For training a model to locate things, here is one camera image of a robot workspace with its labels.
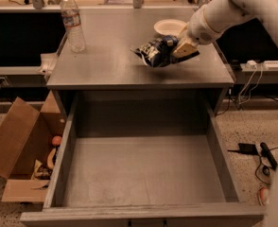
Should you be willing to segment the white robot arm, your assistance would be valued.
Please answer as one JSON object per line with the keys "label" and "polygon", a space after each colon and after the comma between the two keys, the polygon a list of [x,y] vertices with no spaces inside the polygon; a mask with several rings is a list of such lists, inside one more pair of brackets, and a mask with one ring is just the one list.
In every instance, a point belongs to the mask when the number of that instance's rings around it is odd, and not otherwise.
{"label": "white robot arm", "polygon": [[232,26],[257,18],[278,47],[278,0],[211,0],[190,17],[171,55],[192,57],[198,47],[220,38]]}

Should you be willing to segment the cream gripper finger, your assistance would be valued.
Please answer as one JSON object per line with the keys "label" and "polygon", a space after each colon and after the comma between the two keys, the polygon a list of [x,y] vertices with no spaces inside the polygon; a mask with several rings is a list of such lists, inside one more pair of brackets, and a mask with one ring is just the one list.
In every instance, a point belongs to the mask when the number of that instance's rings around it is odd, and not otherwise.
{"label": "cream gripper finger", "polygon": [[196,53],[198,51],[198,49],[192,45],[191,43],[189,42],[183,42],[179,45],[177,45],[171,55],[175,58],[183,58],[183,57],[187,57],[187,56],[191,56],[193,55],[194,53]]}

